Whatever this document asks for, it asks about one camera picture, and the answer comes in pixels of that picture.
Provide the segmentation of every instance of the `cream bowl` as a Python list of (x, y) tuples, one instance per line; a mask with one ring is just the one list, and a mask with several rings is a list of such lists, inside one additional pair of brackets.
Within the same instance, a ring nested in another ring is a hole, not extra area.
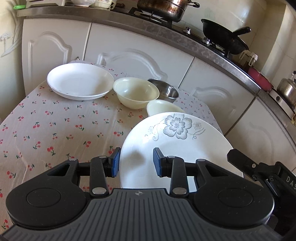
[(141, 109), (147, 106), (149, 101), (159, 97), (159, 90), (155, 85), (134, 77), (124, 77), (113, 84), (119, 101), (131, 109)]
[(148, 116), (156, 115), (164, 112), (181, 112), (185, 113), (179, 106), (174, 105), (166, 100), (152, 100), (146, 107)]

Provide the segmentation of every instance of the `black wok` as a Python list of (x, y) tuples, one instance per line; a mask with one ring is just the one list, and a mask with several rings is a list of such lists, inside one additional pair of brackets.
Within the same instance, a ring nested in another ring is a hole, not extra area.
[(243, 27), (234, 32), (213, 21), (202, 19), (202, 31), (204, 35), (213, 43), (228, 50), (231, 54), (239, 54), (244, 50), (249, 50), (248, 46), (238, 35), (251, 31), (250, 27)]

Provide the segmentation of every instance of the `table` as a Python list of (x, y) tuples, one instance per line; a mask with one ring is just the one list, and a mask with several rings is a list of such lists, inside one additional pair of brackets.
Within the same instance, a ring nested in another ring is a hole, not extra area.
[[(114, 79), (130, 76), (100, 67)], [(177, 106), (221, 132), (207, 105), (178, 91)], [(122, 147), (130, 130), (147, 116), (146, 109), (123, 106), (113, 90), (94, 101), (74, 101), (54, 93), (46, 81), (41, 83), (1, 124), (0, 233), (12, 225), (5, 200), (13, 188), (68, 158), (87, 162), (95, 156), (109, 156), (116, 147)], [(107, 183), (109, 191), (120, 187), (118, 176), (107, 178)], [(88, 177), (81, 177), (80, 188), (89, 191)]]

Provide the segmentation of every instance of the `wok handle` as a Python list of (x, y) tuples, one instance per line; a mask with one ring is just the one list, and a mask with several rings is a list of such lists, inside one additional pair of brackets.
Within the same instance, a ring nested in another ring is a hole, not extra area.
[(192, 7), (196, 7), (196, 8), (199, 8), (200, 7), (200, 4), (197, 3), (197, 2), (190, 1), (190, 3), (192, 3), (193, 5), (188, 4), (188, 6), (192, 6)]
[(249, 32), (251, 32), (250, 27), (243, 27), (243, 28), (239, 28), (239, 29), (235, 30), (233, 32), (233, 35), (238, 36), (238, 35), (246, 34), (246, 33), (249, 33)]

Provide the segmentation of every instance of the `kitchen cabinet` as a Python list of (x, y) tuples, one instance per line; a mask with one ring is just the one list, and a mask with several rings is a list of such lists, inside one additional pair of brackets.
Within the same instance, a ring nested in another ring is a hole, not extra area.
[(25, 19), (22, 70), (28, 95), (53, 68), (83, 58), (91, 23), (60, 19)]
[(193, 56), (139, 34), (93, 23), (84, 60), (179, 86)]
[(280, 161), (291, 171), (296, 167), (295, 145), (259, 99), (255, 99), (226, 138), (233, 148), (256, 163), (274, 165)]
[(254, 98), (233, 79), (197, 58), (179, 88), (208, 105), (224, 134)]

